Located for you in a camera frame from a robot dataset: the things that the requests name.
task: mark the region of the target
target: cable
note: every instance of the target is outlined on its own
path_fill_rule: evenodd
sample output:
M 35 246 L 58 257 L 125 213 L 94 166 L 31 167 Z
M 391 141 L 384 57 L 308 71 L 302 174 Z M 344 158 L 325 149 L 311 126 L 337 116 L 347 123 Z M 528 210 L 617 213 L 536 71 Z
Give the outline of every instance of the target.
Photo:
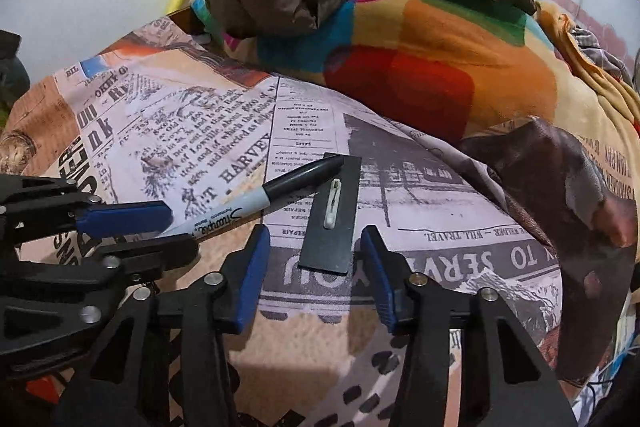
M 590 389 L 591 394 L 593 395 L 593 408 L 596 408 L 596 390 L 594 386 L 596 385 L 607 385 L 609 383 L 613 383 L 613 379 L 611 380 L 602 380 L 600 382 L 587 382 L 587 387 Z
M 607 363 L 607 365 L 605 365 L 601 370 L 599 370 L 596 374 L 596 378 L 598 378 L 602 373 L 604 373 L 612 364 L 617 362 L 620 359 L 620 357 L 626 357 L 627 355 L 631 355 L 632 357 L 634 357 L 636 355 L 634 351 L 636 351 L 637 349 L 640 349 L 640 346 L 627 347 L 624 351 L 620 352 L 620 354 L 617 357 L 615 357 L 613 360 Z

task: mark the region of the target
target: blue gripper pad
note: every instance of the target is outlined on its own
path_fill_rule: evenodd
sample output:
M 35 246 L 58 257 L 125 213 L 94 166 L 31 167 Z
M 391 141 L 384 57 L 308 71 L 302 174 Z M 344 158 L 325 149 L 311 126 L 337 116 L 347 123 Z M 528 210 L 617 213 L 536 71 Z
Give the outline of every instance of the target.
M 76 230 L 103 238 L 143 232 L 161 232 L 174 220 L 164 201 L 92 204 L 76 216 Z
M 402 254 L 387 250 L 374 225 L 362 230 L 360 252 L 380 322 L 391 334 L 406 333 L 414 320 L 414 302 L 404 286 L 411 275 L 409 265 Z
M 213 304 L 214 320 L 224 333 L 238 335 L 254 318 L 270 250 L 269 229 L 255 225 L 244 249 L 226 256 L 220 268 L 225 292 Z

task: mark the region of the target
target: sharpie marker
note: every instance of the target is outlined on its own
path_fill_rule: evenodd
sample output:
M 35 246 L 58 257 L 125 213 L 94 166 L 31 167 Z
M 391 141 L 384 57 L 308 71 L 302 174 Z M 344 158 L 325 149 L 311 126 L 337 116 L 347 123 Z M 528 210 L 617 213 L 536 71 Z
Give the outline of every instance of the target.
M 278 198 L 292 194 L 302 188 L 316 187 L 330 180 L 340 172 L 344 163 L 342 156 L 328 156 L 321 160 L 298 167 L 282 176 L 254 188 L 228 203 L 195 219 L 165 230 L 159 237 L 190 233 L 194 239 L 203 239 L 215 232 L 226 229 L 243 217 L 251 216 L 270 206 Z

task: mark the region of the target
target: black rectangular plate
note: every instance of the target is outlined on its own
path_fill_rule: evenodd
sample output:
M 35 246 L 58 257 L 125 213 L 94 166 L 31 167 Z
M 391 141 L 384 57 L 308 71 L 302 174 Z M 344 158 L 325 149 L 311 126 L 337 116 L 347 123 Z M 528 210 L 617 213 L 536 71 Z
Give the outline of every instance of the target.
M 298 261 L 299 268 L 338 275 L 348 273 L 353 259 L 351 244 L 358 207 L 361 163 L 362 159 L 357 156 L 344 156 L 344 165 L 340 173 L 318 188 L 306 225 L 305 240 Z M 324 227 L 324 214 L 331 183 L 336 178 L 342 182 L 340 201 L 335 228 L 328 230 Z

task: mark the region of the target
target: white clip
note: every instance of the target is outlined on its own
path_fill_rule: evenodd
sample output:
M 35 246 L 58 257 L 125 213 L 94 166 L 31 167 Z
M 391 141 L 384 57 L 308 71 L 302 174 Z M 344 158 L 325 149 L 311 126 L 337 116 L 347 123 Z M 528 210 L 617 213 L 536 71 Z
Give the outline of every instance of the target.
M 335 218 L 338 215 L 338 204 L 340 203 L 340 189 L 342 182 L 336 178 L 331 182 L 329 189 L 329 199 L 326 203 L 326 213 L 324 214 L 324 227 L 333 230 L 335 227 Z

